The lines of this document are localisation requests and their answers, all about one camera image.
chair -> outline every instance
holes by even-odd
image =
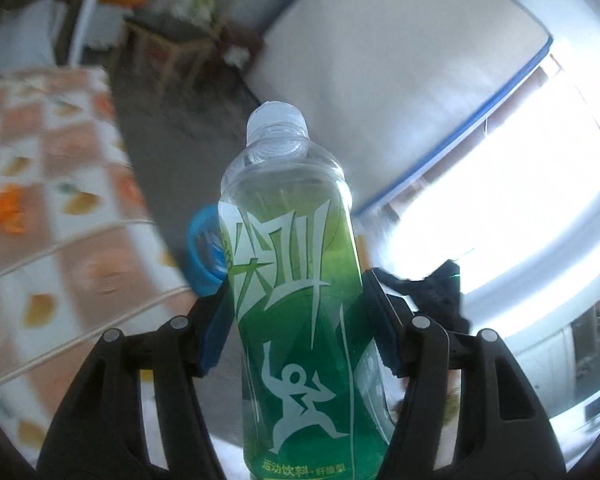
[[[161,12],[138,10],[135,15],[125,19],[122,36],[109,62],[109,71],[113,76],[130,33],[136,34],[137,38],[133,54],[135,73],[142,69],[144,51],[150,41],[163,47],[168,55],[156,87],[156,104],[164,95],[177,61],[181,56],[193,54],[192,66],[182,85],[184,90],[192,88],[200,69],[215,48],[234,0],[213,0],[216,10],[207,26],[190,23],[168,13],[174,1],[169,0]]]

blue bucket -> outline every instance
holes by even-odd
[[[189,255],[184,275],[199,296],[211,296],[226,277],[226,264],[220,240],[218,206],[200,210],[189,225]]]

blue edge trim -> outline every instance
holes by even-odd
[[[513,76],[498,92],[496,92],[490,99],[484,102],[484,104],[478,108],[475,113],[469,117],[464,123],[462,123],[450,136],[448,136],[445,140],[443,140],[439,145],[437,145],[428,155],[421,158],[418,163],[408,171],[402,174],[400,179],[398,179],[394,184],[391,184],[384,191],[381,191],[375,198],[368,200],[362,207],[355,209],[353,211],[354,217],[359,217],[363,215],[366,211],[368,211],[373,206],[378,205],[379,202],[382,202],[385,197],[390,195],[396,188],[400,187],[404,182],[409,180],[414,174],[418,173],[424,166],[426,166],[433,158],[437,157],[440,153],[444,152],[452,143],[456,142],[460,137],[465,136],[465,134],[470,133],[469,128],[474,126],[480,118],[488,115],[489,112],[494,110],[496,105],[502,101],[509,93],[519,85],[528,75],[530,75],[533,70],[535,70],[540,62],[549,54],[549,49],[551,48],[552,43],[554,42],[554,38],[549,36],[546,44],[540,52],[538,52],[532,59],[520,69],[515,76]]]

green sports drink bottle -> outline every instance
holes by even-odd
[[[295,107],[251,115],[218,213],[257,479],[373,478],[391,439],[350,206],[342,168]]]

bottle label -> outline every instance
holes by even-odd
[[[388,416],[347,209],[332,198],[272,219],[224,202],[218,212],[252,473],[372,476],[391,429],[379,426]]]

